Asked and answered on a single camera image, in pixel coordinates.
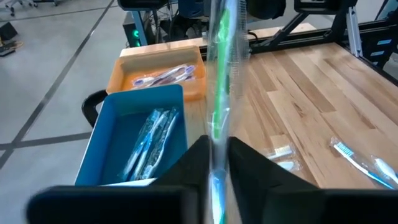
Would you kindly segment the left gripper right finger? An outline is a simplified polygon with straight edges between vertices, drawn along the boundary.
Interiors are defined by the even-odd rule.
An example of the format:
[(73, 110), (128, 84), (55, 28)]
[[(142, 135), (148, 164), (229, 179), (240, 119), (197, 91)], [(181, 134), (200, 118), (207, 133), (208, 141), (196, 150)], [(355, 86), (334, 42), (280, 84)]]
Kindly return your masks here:
[(231, 180), (243, 224), (321, 224), (318, 188), (230, 137)]

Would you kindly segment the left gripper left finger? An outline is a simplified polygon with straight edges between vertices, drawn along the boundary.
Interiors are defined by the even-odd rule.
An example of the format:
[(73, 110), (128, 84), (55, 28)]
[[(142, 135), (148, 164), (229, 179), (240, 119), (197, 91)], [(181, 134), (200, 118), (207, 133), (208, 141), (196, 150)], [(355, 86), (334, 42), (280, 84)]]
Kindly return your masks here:
[(185, 217), (197, 224), (207, 222), (210, 173), (210, 138), (200, 136), (182, 157), (164, 174), (153, 181), (153, 186), (186, 187), (197, 194), (193, 200), (195, 211)]

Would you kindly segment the green packaged toothbrush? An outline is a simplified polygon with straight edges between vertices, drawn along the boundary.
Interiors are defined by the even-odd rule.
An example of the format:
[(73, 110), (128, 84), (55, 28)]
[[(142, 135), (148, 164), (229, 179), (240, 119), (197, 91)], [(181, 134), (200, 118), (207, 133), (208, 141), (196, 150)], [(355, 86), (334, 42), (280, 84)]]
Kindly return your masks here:
[(293, 144), (288, 144), (275, 148), (271, 153), (266, 154), (266, 158), (272, 161), (278, 159), (285, 159), (295, 155), (295, 146)]

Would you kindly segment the green white toothbrush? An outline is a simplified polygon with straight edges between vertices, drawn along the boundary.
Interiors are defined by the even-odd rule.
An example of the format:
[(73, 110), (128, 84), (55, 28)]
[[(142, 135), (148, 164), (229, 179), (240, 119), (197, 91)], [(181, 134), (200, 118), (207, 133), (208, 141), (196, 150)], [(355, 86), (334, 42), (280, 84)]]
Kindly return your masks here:
[(212, 0), (206, 52), (211, 224), (227, 224), (228, 141), (249, 56), (246, 0)]

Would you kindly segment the white perforated basket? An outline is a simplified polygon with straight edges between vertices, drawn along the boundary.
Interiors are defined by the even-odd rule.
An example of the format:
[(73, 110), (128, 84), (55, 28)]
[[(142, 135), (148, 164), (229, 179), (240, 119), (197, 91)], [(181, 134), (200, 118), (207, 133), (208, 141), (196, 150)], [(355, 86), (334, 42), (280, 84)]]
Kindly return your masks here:
[(150, 179), (142, 179), (142, 180), (133, 180), (133, 181), (129, 181), (129, 182), (119, 182), (119, 183), (115, 183), (115, 184), (106, 184), (103, 185), (103, 187), (105, 186), (112, 186), (112, 187), (145, 187), (150, 185), (151, 183), (153, 183), (155, 180), (157, 180), (156, 178), (150, 178)]

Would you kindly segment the blue plastic bin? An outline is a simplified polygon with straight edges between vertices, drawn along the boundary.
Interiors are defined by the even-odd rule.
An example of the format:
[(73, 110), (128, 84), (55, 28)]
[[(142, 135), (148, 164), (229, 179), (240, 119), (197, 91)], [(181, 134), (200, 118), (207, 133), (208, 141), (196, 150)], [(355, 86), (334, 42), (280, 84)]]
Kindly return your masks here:
[(75, 185), (107, 185), (121, 181), (139, 131), (155, 109), (179, 109), (154, 177), (162, 176), (187, 151), (183, 88), (165, 85), (108, 95), (91, 134)]

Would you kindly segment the orange plastic bin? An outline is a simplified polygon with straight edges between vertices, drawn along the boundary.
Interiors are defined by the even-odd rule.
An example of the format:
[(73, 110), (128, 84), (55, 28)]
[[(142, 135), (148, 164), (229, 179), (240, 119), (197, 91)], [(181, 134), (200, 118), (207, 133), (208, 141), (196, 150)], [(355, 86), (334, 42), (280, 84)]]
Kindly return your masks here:
[(206, 93), (206, 69), (200, 50), (196, 46), (120, 57), (115, 62), (106, 92), (110, 94), (135, 90), (132, 89), (131, 82), (133, 80), (142, 77), (156, 77), (171, 68), (183, 64), (196, 66), (193, 72), (195, 78), (189, 81), (164, 85), (181, 85), (185, 101), (202, 99)]

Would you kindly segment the black computer tower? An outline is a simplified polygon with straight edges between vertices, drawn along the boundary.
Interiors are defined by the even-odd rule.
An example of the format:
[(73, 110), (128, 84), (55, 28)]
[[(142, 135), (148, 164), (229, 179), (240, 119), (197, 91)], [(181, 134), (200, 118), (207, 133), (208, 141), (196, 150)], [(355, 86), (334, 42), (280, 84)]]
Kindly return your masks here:
[(124, 33), (127, 38), (128, 47), (140, 47), (141, 41), (139, 31), (135, 25), (131, 12), (127, 12), (123, 22)]

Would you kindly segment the grey office chair base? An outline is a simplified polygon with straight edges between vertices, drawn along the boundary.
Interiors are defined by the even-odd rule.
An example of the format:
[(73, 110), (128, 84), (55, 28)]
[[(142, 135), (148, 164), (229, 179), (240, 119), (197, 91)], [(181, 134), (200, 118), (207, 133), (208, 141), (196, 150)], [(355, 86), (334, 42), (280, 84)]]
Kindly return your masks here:
[(33, 2), (33, 0), (7, 0), (5, 3), (5, 8), (10, 11), (10, 15), (12, 17), (15, 16), (15, 4), (20, 4), (21, 6), (28, 5), (30, 7), (37, 7), (37, 3)]

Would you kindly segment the blue-grey metal table frame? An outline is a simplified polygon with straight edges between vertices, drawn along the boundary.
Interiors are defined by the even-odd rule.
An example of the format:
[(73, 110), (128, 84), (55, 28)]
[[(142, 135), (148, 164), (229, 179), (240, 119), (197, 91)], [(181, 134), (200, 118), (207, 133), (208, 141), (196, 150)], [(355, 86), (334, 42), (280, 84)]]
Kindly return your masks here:
[(149, 22), (150, 16), (147, 19), (142, 18), (141, 12), (152, 12), (157, 18), (157, 11), (166, 5), (168, 0), (118, 0), (119, 7), (126, 12), (131, 12), (135, 25), (139, 31), (139, 37), (142, 45), (148, 45), (145, 35), (145, 23)]

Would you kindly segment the white rail bracket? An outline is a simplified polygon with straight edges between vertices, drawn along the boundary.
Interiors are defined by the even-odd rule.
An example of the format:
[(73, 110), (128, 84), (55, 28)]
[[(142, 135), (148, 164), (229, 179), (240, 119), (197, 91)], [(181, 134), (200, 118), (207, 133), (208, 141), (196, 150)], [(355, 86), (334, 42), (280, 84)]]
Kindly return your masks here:
[(362, 41), (359, 33), (356, 8), (354, 6), (348, 8), (348, 12), (346, 13), (346, 25), (350, 51), (355, 57), (362, 57)]

